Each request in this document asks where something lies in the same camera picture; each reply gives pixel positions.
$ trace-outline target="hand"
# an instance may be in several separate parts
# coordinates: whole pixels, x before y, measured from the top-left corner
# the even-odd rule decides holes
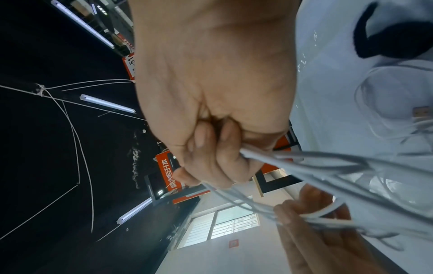
[[[287,200],[274,208],[292,274],[386,274],[375,262],[355,230],[315,232],[298,214],[312,213],[332,203],[332,196],[309,185],[299,201]],[[350,219],[346,205],[333,216]]]
[[[217,187],[250,180],[262,164],[243,159],[239,144],[271,150],[288,131],[299,0],[129,3],[138,100],[153,134],[183,166],[175,178]],[[227,117],[226,127],[240,128],[238,139],[220,151],[217,131]],[[210,143],[185,165],[191,138]]]

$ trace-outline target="window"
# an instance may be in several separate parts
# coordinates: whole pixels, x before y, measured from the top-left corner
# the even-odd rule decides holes
[[[257,214],[233,206],[197,218],[189,223],[177,248],[195,245],[204,241],[259,226]]]

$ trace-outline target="red square on wall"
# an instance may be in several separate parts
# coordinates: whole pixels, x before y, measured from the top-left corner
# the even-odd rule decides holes
[[[239,246],[239,239],[231,240],[231,241],[229,242],[229,248],[232,248],[232,247],[238,247],[238,246]]]

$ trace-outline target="white tabletop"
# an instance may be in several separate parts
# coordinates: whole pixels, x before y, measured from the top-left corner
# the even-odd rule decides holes
[[[304,0],[301,5],[296,29],[298,87],[290,120],[304,151],[375,156],[394,153],[399,145],[398,140],[375,137],[354,101],[355,89],[367,72],[393,61],[379,56],[360,59],[355,53],[353,30],[370,2]],[[398,148],[426,149],[425,143],[415,138]],[[426,161],[433,169],[433,158]],[[389,219],[376,210],[349,206],[355,220]],[[396,239],[404,245],[404,252],[391,250],[376,240],[371,243],[408,273],[431,273],[432,243],[402,236]]]

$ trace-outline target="dark ceiling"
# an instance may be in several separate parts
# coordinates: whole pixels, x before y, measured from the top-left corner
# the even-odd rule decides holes
[[[43,1],[1,4],[0,80],[46,86],[127,79],[121,58]],[[77,99],[79,92],[67,92]],[[85,94],[139,109],[133,84],[85,89]],[[81,184],[0,240],[1,273],[154,273],[173,235],[197,200],[148,206],[116,228],[116,220],[149,197],[144,175],[158,174],[157,140],[142,120],[66,104],[92,178],[80,156]],[[71,127],[48,98],[0,89],[3,139],[0,237],[76,185]],[[132,149],[140,151],[137,184]]]

